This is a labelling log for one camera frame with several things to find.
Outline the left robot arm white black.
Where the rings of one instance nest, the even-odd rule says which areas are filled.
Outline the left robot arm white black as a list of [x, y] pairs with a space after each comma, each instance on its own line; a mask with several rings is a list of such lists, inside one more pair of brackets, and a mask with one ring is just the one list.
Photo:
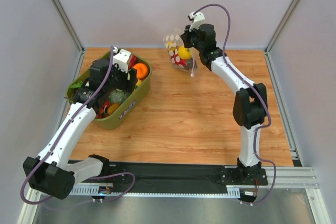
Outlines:
[[89, 78], [79, 89], [67, 117], [48, 145], [23, 163], [26, 174], [24, 185], [65, 199], [74, 185], [91, 178], [106, 178], [109, 160], [99, 155], [70, 164], [69, 157], [87, 126], [95, 119], [112, 91], [134, 90], [137, 71], [128, 60], [99, 59], [89, 68]]

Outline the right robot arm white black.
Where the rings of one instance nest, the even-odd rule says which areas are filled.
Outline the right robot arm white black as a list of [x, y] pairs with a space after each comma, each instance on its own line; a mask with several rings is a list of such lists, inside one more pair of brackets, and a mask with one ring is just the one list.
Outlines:
[[222, 184], [266, 186], [266, 171], [258, 155], [259, 128], [268, 116], [265, 85], [252, 82], [232, 64], [227, 54], [217, 46], [214, 25], [202, 24], [198, 28], [187, 25], [181, 39], [184, 47], [199, 52], [202, 64], [218, 75], [235, 94], [233, 117], [240, 127], [240, 154], [235, 168], [221, 168]]

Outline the clear zip top bag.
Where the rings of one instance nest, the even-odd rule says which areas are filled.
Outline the clear zip top bag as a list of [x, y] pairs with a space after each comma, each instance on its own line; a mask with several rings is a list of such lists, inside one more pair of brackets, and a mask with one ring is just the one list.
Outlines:
[[163, 36], [162, 42], [169, 54], [172, 67], [188, 72], [193, 78], [198, 68], [196, 57], [191, 49], [184, 46], [184, 43], [180, 38], [181, 34], [182, 31], [174, 27]]

